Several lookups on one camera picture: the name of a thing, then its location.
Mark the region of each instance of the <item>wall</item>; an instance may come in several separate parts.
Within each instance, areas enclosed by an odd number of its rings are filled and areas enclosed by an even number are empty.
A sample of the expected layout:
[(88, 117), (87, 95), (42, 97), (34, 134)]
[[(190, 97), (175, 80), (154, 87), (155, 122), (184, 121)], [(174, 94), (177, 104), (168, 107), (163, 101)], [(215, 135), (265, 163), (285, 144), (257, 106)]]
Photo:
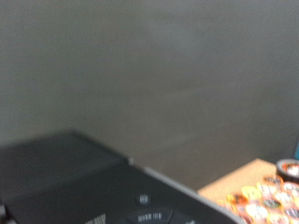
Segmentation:
[(299, 130), (297, 0), (0, 2), (0, 143), (76, 128), (198, 189)]

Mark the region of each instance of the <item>black device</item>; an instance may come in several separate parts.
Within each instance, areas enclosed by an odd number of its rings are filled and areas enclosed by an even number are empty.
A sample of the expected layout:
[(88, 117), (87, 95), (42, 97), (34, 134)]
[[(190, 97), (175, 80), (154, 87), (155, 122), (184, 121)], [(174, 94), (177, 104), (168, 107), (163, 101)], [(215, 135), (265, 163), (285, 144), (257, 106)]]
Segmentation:
[(0, 198), (3, 223), (242, 223), (195, 192), (75, 132), (2, 147)]

